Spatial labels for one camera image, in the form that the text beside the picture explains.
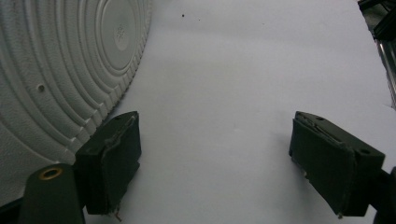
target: small hole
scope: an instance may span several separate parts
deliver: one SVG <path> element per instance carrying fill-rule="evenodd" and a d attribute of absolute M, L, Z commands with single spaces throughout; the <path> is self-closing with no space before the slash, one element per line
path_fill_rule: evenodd
<path fill-rule="evenodd" d="M 370 154 L 370 151 L 369 150 L 367 150 L 367 149 L 364 149 L 364 148 L 361 148 L 361 149 L 359 149 L 359 151 L 361 152 L 361 153 L 363 153 L 363 154 Z"/>
<path fill-rule="evenodd" d="M 37 85 L 37 90 L 38 90 L 38 92 L 43 92 L 43 91 L 44 91 L 44 89 L 46 89 L 46 88 L 44 87 L 44 85 L 43 85 L 43 84 L 39 84 L 39 85 Z"/>
<path fill-rule="evenodd" d="M 44 173 L 44 177 L 48 178 L 48 177 L 52 177 L 53 175 L 57 175 L 58 174 L 58 170 L 49 170 L 46 173 Z"/>
<path fill-rule="evenodd" d="M 50 179 L 53 179 L 56 176 L 60 175 L 62 173 L 62 171 L 63 170 L 61 168 L 59 168 L 59 167 L 49 168 L 49 169 L 43 171 L 40 174 L 39 178 L 41 180 L 50 180 Z"/>

